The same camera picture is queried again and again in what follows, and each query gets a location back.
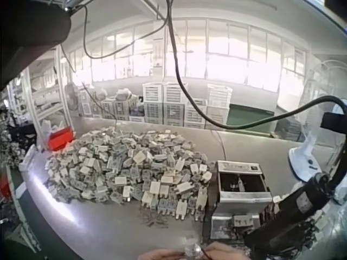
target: white fan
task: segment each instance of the white fan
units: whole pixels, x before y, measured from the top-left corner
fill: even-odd
[[[340,96],[340,90],[345,87],[345,76],[347,75],[347,64],[339,61],[328,60],[320,63],[308,77],[304,91],[300,99],[299,106],[324,95]],[[335,104],[322,103],[297,115],[297,120],[301,123],[302,133],[305,136],[304,143],[297,148],[289,150],[289,161],[294,174],[302,181],[307,182],[317,172],[321,172],[317,160],[312,155],[312,151],[321,131],[320,124],[325,112],[333,112]],[[330,146],[328,136],[324,135],[323,143]]]

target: metal table surface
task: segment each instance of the metal table surface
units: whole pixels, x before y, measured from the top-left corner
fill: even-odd
[[[79,118],[74,123],[77,136],[114,125],[113,120],[105,119]],[[227,160],[259,163],[274,196],[289,193],[297,183],[287,162],[288,149],[297,145],[293,142],[226,132],[219,132],[218,135],[216,131],[203,129],[132,122],[118,123],[117,129],[135,133],[150,129],[171,129],[194,142],[196,151],[205,153],[209,161],[224,159],[223,145]],[[48,178],[44,170],[47,156],[48,153],[37,154],[29,171],[23,173],[23,179],[48,224],[81,258],[137,259],[140,254],[155,248],[182,250],[186,236],[201,235],[202,224],[191,217],[184,221],[175,220],[171,216],[162,217],[160,223],[150,225],[153,216],[140,212],[139,203],[135,201],[124,206],[76,200],[70,204],[56,202],[43,186]],[[322,158],[327,160],[329,157],[324,152]]]

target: fan base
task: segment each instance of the fan base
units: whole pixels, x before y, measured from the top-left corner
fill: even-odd
[[[321,172],[317,160],[303,154],[300,147],[289,150],[289,163],[296,177],[304,182],[308,182],[317,172]]]

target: black cable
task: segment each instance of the black cable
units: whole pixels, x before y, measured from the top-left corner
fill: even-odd
[[[112,53],[109,53],[109,54],[106,54],[106,55],[100,56],[100,57],[93,57],[92,55],[90,55],[90,54],[88,53],[87,47],[86,47],[88,7],[86,7],[85,5],[80,5],[80,6],[81,6],[81,8],[84,8],[84,10],[85,10],[85,21],[84,21],[84,26],[83,26],[83,49],[84,49],[84,51],[85,51],[85,54],[86,54],[89,58],[94,59],[94,60],[104,59],[104,58],[110,57],[110,56],[112,56],[112,55],[114,55],[114,54],[116,54],[116,53],[118,53],[118,52],[120,52],[120,51],[122,51],[122,50],[124,50],[124,49],[126,49],[126,48],[128,48],[128,47],[130,47],[130,46],[132,46],[132,45],[134,45],[134,44],[136,43],[136,41],[142,40],[142,39],[144,39],[144,38],[147,38],[147,37],[149,37],[149,36],[151,36],[151,35],[153,35],[153,34],[159,32],[159,31],[161,31],[161,30],[166,26],[166,24],[167,24],[167,22],[168,22],[168,17],[166,17],[165,20],[164,20],[164,22],[163,22],[163,24],[162,24],[158,29],[156,29],[156,30],[154,30],[154,31],[152,31],[152,32],[150,32],[150,33],[148,33],[148,34],[145,34],[145,35],[141,36],[140,38],[137,38],[137,39],[133,40],[131,43],[129,43],[129,44],[127,44],[127,45],[125,45],[125,46],[119,48],[118,50],[115,50],[115,51],[112,52]]]
[[[73,73],[76,73],[76,70],[73,68],[70,59],[67,57],[64,47],[63,45],[61,45],[61,51],[63,52],[64,57],[66,58],[67,63],[70,66],[70,69],[72,70]],[[90,92],[88,91],[88,88],[86,87],[86,85],[84,84],[84,82],[81,80],[82,86],[85,89],[85,91],[88,93],[89,97],[91,98],[91,100],[104,112],[106,112],[107,114],[113,116],[113,118],[115,119],[115,124],[114,124],[114,130],[116,130],[117,128],[117,117],[116,115],[112,114],[111,112],[107,111],[106,109],[104,109],[101,105],[98,104],[98,102],[95,100],[95,98],[90,94]]]
[[[184,95],[187,97],[187,99],[189,100],[189,102],[192,104],[192,106],[195,108],[196,112],[206,121],[208,121],[209,123],[217,126],[217,127],[221,127],[227,130],[242,130],[242,129],[247,129],[247,128],[251,128],[251,127],[255,127],[258,125],[262,125],[262,124],[266,124],[272,121],[276,121],[276,120],[280,120],[283,118],[287,118],[289,116],[293,116],[296,115],[298,113],[301,113],[315,105],[321,104],[321,103],[325,103],[325,102],[333,102],[337,105],[339,105],[339,107],[342,109],[345,117],[347,118],[347,106],[345,105],[345,103],[339,99],[338,97],[335,96],[321,96],[318,97],[315,100],[312,100],[311,102],[293,110],[287,113],[284,113],[282,115],[278,115],[278,116],[272,116],[269,118],[265,118],[253,123],[248,123],[245,125],[238,125],[238,126],[227,126],[224,125],[222,123],[218,123],[216,121],[214,121],[213,119],[209,118],[208,116],[206,116],[201,109],[199,108],[199,106],[195,103],[195,101],[193,100],[193,98],[190,96],[190,94],[188,93],[188,91],[186,90],[186,88],[183,85],[181,76],[179,74],[179,67],[178,67],[178,58],[177,58],[177,47],[176,47],[176,40],[175,40],[175,33],[174,33],[174,26],[172,24],[172,16],[171,16],[171,8],[172,8],[172,3],[174,0],[171,0],[172,2],[170,2],[170,0],[166,0],[166,4],[168,7],[168,16],[167,16],[167,20],[168,20],[168,28],[169,28],[169,35],[170,35],[170,39],[171,39],[171,45],[172,45],[172,52],[173,52],[173,57],[175,60],[175,72],[176,72],[176,78],[177,78],[177,82],[182,90],[182,92],[184,93]],[[332,180],[329,183],[329,186],[332,189],[335,189],[336,186],[338,184],[340,184],[340,182],[343,180],[343,178],[346,175],[346,168],[347,168],[347,146],[345,148],[342,148],[342,151],[344,150],[344,153],[342,155],[340,164],[338,166],[338,169],[335,173],[335,175],[332,177]]]

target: machine label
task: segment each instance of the machine label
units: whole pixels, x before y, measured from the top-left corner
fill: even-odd
[[[307,211],[309,211],[312,208],[312,203],[310,202],[306,192],[304,192],[303,194],[301,194],[298,198],[297,198],[297,205],[298,205],[298,209],[300,210],[300,212],[302,214],[305,214]]]

